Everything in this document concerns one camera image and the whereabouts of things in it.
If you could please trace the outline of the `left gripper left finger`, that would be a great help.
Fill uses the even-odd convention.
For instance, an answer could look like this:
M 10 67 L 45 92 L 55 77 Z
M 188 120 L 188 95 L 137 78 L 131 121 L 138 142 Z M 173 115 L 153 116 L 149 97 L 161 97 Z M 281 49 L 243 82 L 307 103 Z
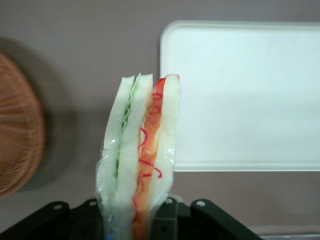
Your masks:
M 75 208 L 53 201 L 0 233 L 2 240 L 105 240 L 103 218 L 95 198 Z

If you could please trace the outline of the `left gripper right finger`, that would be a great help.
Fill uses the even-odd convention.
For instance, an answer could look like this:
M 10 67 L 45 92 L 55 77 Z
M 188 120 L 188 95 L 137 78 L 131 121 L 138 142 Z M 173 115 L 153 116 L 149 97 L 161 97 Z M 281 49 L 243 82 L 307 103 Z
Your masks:
M 261 238 L 208 199 L 190 206 L 168 197 L 157 210 L 150 240 L 260 240 Z

